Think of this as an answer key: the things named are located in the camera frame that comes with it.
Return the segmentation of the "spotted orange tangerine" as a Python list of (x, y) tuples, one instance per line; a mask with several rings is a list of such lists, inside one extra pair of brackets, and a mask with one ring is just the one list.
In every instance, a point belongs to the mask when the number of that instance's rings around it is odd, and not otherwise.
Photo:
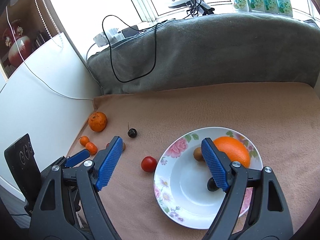
[(107, 116), (102, 112), (95, 112), (88, 119), (88, 125), (94, 132), (102, 132), (106, 128), (107, 122)]

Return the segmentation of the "dark cherry without stem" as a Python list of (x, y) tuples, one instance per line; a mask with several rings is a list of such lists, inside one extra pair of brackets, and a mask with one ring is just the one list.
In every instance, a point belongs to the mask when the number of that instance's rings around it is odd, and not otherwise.
[(207, 189), (210, 192), (215, 192), (215, 191), (219, 190), (220, 188), (216, 185), (214, 179), (210, 178), (207, 182)]

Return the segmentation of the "small mandarin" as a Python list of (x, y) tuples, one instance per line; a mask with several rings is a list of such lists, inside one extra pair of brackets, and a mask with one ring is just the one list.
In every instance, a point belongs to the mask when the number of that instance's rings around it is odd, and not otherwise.
[(92, 143), (92, 142), (88, 142), (86, 145), (85, 145), (85, 149), (88, 150), (88, 152), (90, 153), (90, 155), (95, 155), (97, 154), (98, 152), (98, 148), (97, 146)]
[(87, 137), (87, 136), (81, 136), (80, 138), (79, 138), (79, 143), (80, 143), (80, 145), (82, 145), (82, 146), (86, 146), (86, 144), (87, 143), (89, 143), (90, 142), (90, 140), (89, 140), (89, 137)]

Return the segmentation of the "large smooth orange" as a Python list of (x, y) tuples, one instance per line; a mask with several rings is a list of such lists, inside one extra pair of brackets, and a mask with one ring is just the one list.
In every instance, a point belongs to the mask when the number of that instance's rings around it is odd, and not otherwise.
[(231, 137), (219, 137), (213, 140), (213, 143), (230, 161), (238, 161), (245, 168), (249, 168), (251, 161), (249, 152), (240, 141)]

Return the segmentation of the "large cherry tomato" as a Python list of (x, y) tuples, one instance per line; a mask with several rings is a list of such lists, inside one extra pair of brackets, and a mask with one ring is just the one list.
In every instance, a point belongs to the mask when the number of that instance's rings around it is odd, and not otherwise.
[(157, 160), (152, 156), (146, 156), (141, 162), (141, 168), (145, 172), (154, 172), (157, 166)]

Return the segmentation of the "floral white plate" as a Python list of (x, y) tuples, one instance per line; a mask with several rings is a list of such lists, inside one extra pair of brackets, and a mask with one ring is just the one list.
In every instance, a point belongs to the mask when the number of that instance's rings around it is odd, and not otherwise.
[(225, 193), (207, 189), (210, 170), (196, 161), (193, 152), (204, 138), (231, 137), (249, 152), (250, 168), (261, 170), (263, 162), (256, 146), (240, 132), (225, 127), (204, 127), (175, 140), (161, 156), (153, 179), (159, 207), (171, 220), (192, 229), (208, 229), (217, 215)]

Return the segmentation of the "white power strip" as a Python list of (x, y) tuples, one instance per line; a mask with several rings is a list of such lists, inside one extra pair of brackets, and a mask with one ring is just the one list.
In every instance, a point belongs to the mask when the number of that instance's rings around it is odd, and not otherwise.
[(107, 31), (103, 31), (96, 35), (93, 40), (98, 47), (103, 47), (110, 44), (114, 44), (123, 40), (125, 37), (118, 28), (112, 28)]

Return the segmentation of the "red white vase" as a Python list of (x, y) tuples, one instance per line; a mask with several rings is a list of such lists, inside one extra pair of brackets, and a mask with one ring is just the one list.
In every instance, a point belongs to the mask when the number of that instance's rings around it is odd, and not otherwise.
[(11, 27), (7, 27), (3, 33), (5, 45), (9, 48), (8, 59), (12, 66), (19, 67), (23, 60), (28, 58), (32, 53), (30, 38), (24, 34), (21, 26), (21, 20), (11, 22)]

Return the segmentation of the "grey green blanket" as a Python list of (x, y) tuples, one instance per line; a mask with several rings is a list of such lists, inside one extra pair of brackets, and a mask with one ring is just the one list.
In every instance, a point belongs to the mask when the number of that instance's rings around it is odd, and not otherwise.
[(92, 55), (103, 94), (234, 82), (301, 82), (319, 76), (319, 28), (268, 14), (170, 20)]

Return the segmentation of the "dark cherry with stem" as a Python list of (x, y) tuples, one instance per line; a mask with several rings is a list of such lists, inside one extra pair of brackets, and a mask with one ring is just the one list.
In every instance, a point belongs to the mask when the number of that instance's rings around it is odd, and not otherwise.
[(138, 132), (135, 128), (132, 128), (129, 126), (129, 123), (127, 123), (127, 127), (128, 127), (128, 132), (127, 132), (127, 135), (130, 137), (130, 138), (136, 138), (137, 135), (138, 135)]

